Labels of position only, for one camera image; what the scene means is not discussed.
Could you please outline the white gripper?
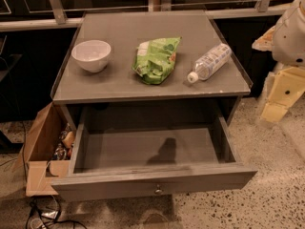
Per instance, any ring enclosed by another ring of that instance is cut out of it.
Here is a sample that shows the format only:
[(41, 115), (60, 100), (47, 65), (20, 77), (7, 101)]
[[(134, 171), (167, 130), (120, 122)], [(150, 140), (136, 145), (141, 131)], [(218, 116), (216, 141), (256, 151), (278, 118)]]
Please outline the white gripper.
[(268, 96), (261, 118), (268, 122), (279, 122), (305, 93), (305, 70), (289, 67), (279, 71), (274, 77), (274, 85)]

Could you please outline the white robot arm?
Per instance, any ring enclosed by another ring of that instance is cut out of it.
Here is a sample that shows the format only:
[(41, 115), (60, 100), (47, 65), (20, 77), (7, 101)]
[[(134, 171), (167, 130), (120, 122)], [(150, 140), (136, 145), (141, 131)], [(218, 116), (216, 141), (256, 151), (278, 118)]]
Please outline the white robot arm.
[(274, 83), (261, 118), (278, 122), (305, 93), (305, 0), (294, 0), (291, 6), (252, 48), (270, 51), (284, 68), (274, 75)]

